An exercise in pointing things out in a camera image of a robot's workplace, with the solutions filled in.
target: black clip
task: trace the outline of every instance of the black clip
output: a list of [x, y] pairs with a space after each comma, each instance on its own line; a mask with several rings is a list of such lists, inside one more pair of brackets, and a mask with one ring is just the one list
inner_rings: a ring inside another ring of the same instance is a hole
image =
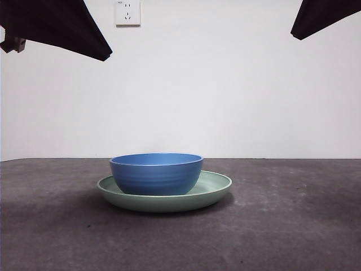
[[5, 34], [5, 40], [0, 43], [0, 47], [6, 52], [9, 53], [12, 50], [20, 53], [25, 49], [25, 38], [13, 37]]

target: bowl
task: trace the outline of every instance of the bowl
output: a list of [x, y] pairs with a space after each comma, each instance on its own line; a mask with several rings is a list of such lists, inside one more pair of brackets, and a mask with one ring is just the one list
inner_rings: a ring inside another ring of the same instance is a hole
[[183, 195], [196, 184], [203, 158], [194, 154], [152, 153], [112, 158], [117, 186], [133, 195]]

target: plate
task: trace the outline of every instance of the plate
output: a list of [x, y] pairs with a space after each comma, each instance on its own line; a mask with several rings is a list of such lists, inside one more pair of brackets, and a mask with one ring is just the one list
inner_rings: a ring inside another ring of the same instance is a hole
[[113, 176], [98, 182], [98, 189], [105, 200], [111, 204], [139, 212], [184, 212], [203, 208], [221, 200], [232, 185], [232, 180], [225, 175], [201, 171], [196, 185], [184, 195], [147, 196], [123, 193]]

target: wall socket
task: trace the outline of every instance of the wall socket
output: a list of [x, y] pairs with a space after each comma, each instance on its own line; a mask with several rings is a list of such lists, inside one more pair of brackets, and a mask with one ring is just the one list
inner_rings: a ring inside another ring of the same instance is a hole
[[116, 2], [116, 26], [140, 26], [140, 0]]

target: bowl rim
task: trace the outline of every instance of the bowl rim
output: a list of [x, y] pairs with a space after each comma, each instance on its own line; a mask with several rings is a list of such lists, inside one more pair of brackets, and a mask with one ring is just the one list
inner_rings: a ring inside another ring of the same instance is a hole
[[[115, 158], [119, 158], [119, 157], [125, 157], [125, 156], [137, 156], [137, 155], [144, 155], [144, 154], [181, 154], [181, 155], [192, 155], [192, 156], [197, 156], [198, 160], [195, 161], [191, 161], [191, 162], [185, 162], [185, 163], [175, 163], [175, 164], [156, 164], [156, 165], [148, 165], [148, 164], [130, 164], [130, 163], [118, 163], [118, 162], [114, 162], [113, 159]], [[183, 153], [183, 152], [144, 152], [141, 154], [126, 154], [126, 155], [121, 155], [121, 156], [116, 156], [113, 158], [110, 158], [109, 162], [115, 165], [128, 165], [128, 166], [133, 166], [133, 167], [165, 167], [165, 166], [173, 166], [173, 165], [186, 165], [186, 164], [192, 164], [192, 163], [197, 163], [203, 161], [203, 157], [198, 155], [198, 154], [187, 154], [187, 153]]]

